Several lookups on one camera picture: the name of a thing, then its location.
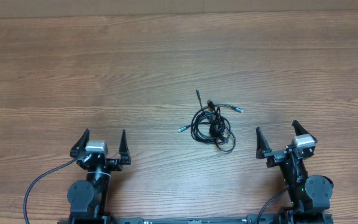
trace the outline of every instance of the cable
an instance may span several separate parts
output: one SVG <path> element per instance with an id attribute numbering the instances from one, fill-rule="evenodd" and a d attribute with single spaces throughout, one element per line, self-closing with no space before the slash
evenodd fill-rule
<path id="1" fill-rule="evenodd" d="M 56 170 L 60 170 L 61 168 L 64 168 L 70 164 L 72 164 L 73 162 L 75 162 L 77 160 L 77 157 L 74 158 L 72 161 L 70 162 L 67 162 L 66 164 L 63 164 L 59 167 L 56 167 L 54 169 L 51 169 L 50 171 L 40 175 L 39 177 L 37 177 L 31 184 L 30 184 L 30 187 L 27 189 L 27 192 L 25 193 L 25 196 L 24 196 L 24 201 L 23 201 L 23 215 L 24 215 L 24 220 L 25 220 L 25 223 L 26 224 L 29 224 L 29 218 L 27 217 L 27 198 L 29 197 L 29 194 L 30 194 L 30 191 L 32 189 L 32 187 L 35 185 L 35 183 L 37 183 L 38 180 L 40 180 L 42 177 L 45 177 L 46 175 L 48 174 L 51 174 L 53 172 L 55 172 Z"/>
<path id="2" fill-rule="evenodd" d="M 264 212 L 264 210 L 266 209 L 266 207 L 274 202 L 274 200 L 278 199 L 279 196 L 283 195 L 286 191 L 288 190 L 288 187 L 286 187 L 284 190 L 280 191 L 279 193 L 277 193 L 276 195 L 274 195 L 269 201 L 266 202 L 266 204 L 262 207 L 262 209 L 260 209 L 260 212 L 258 214 L 258 219 L 256 220 L 256 224 L 259 224 L 259 220 L 262 216 L 262 213 Z"/>
<path id="3" fill-rule="evenodd" d="M 243 113 L 244 110 L 231 106 L 228 104 L 214 104 L 211 100 L 208 100 L 208 106 L 204 106 L 201 103 L 200 92 L 196 90 L 198 101 L 200 102 L 201 109 L 197 111 L 191 120 L 191 124 L 184 126 L 178 130 L 178 132 L 182 132 L 188 128 L 191 128 L 191 137 L 198 141 L 203 142 L 205 144 L 215 144 L 216 147 L 222 152 L 231 152 L 236 146 L 236 137 L 234 137 L 233 132 L 231 131 L 230 122 L 223 116 L 221 116 L 221 108 L 220 106 L 228 107 L 237 112 Z M 198 128 L 199 125 L 209 125 L 209 135 L 203 134 Z M 228 131 L 227 137 L 224 137 L 224 131 Z M 229 142 L 230 136 L 233 137 L 234 143 L 233 147 L 230 149 L 223 149 L 219 145 Z"/>

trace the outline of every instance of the silver connector tip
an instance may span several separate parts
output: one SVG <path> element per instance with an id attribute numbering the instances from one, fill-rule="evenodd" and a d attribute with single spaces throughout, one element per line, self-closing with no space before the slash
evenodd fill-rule
<path id="1" fill-rule="evenodd" d="M 187 129 L 188 129 L 188 127 L 187 127 L 187 126 L 184 126 L 184 127 L 180 128 L 180 129 L 178 130 L 178 132 L 180 133 L 180 132 L 182 132 L 182 131 L 186 131 Z"/>
<path id="2" fill-rule="evenodd" d="M 237 112 L 240 112 L 240 113 L 243 113 L 243 112 L 244 112 L 244 110 L 243 110 L 243 109 L 240 109 L 240 108 L 236 108 L 236 111 L 237 111 Z"/>

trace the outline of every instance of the black cable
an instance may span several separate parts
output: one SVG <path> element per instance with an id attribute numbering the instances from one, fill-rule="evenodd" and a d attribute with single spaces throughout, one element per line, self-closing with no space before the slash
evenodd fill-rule
<path id="1" fill-rule="evenodd" d="M 274 200 L 278 199 L 279 196 L 283 195 L 287 190 L 288 190 L 288 187 L 286 187 L 284 190 L 282 190 L 282 191 L 280 191 L 279 193 L 277 193 L 276 195 L 274 195 L 269 201 L 266 202 L 266 204 L 262 207 L 262 209 L 260 209 L 260 212 L 259 212 L 259 214 L 258 214 L 258 219 L 257 219 L 257 221 L 256 221 L 256 224 L 259 224 L 259 220 L 260 220 L 260 218 L 261 218 L 261 216 L 262 216 L 262 213 L 263 213 L 264 210 L 266 209 L 266 207 L 267 207 L 270 203 L 274 202 Z"/>
<path id="2" fill-rule="evenodd" d="M 214 104 L 211 100 L 208 100 L 208 106 L 203 107 L 200 93 L 198 90 L 196 92 L 201 109 L 198 110 L 194 115 L 193 119 L 191 120 L 191 124 L 180 128 L 178 132 L 182 132 L 188 128 L 191 128 L 191 137 L 194 140 L 203 142 L 205 144 L 215 144 L 216 147 L 218 147 L 218 149 L 222 152 L 233 151 L 237 143 L 236 137 L 231 131 L 230 122 L 225 117 L 221 116 L 220 106 L 228 107 L 240 113 L 243 113 L 244 111 L 236 106 L 231 106 L 228 104 Z M 209 135 L 203 134 L 199 129 L 199 125 L 209 125 Z M 224 137 L 225 130 L 228 132 L 227 137 Z M 234 140 L 233 147 L 230 149 L 221 148 L 219 145 L 228 143 L 231 136 Z"/>
<path id="3" fill-rule="evenodd" d="M 56 170 L 60 170 L 61 168 L 64 168 L 70 164 L 72 164 L 73 162 L 75 162 L 77 160 L 77 157 L 74 158 L 72 161 L 70 162 L 67 162 L 66 164 L 63 164 L 59 167 L 56 167 L 54 169 L 51 169 L 50 171 L 40 175 L 39 177 L 37 177 L 31 184 L 30 184 L 30 187 L 27 189 L 27 192 L 25 193 L 25 196 L 24 196 L 24 201 L 23 201 L 23 215 L 24 215 L 24 220 L 25 220 L 25 223 L 26 224 L 29 224 L 29 218 L 27 217 L 27 198 L 29 197 L 29 194 L 30 194 L 30 191 L 32 189 L 32 187 L 35 185 L 35 183 L 37 183 L 38 180 L 40 180 L 42 177 L 45 177 L 46 175 L 48 174 L 51 174 L 53 172 L 55 172 Z"/>

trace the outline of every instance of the wooden table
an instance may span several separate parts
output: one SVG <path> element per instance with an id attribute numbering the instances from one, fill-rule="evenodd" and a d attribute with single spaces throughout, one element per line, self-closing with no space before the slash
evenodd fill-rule
<path id="1" fill-rule="evenodd" d="M 232 153 L 177 132 L 199 108 L 196 88 L 203 103 L 245 110 L 223 109 Z M 329 213 L 358 223 L 358 11 L 0 20 L 0 223 L 24 222 L 29 184 L 69 161 L 85 128 L 110 157 L 127 131 L 116 217 L 257 213 L 283 181 L 255 158 L 255 128 L 283 149 L 293 119 L 319 139 L 306 168 L 334 181 Z M 67 219 L 67 190 L 84 178 L 71 165 L 37 183 L 31 224 Z"/>

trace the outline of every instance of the table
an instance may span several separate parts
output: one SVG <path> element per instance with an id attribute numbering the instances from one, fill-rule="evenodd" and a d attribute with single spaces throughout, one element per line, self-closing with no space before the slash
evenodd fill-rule
<path id="1" fill-rule="evenodd" d="M 223 109 L 230 154 L 192 140 L 201 99 Z M 23 223 L 41 173 L 70 160 L 86 128 L 117 157 L 127 131 L 132 165 L 112 176 L 116 217 L 238 217 L 283 188 L 255 158 L 260 126 L 273 149 L 297 119 L 319 139 L 309 174 L 334 183 L 329 213 L 358 223 L 358 11 L 249 12 L 0 20 L 0 223 Z M 42 179 L 31 224 L 68 218 L 73 164 Z M 277 212 L 287 196 L 269 206 Z"/>

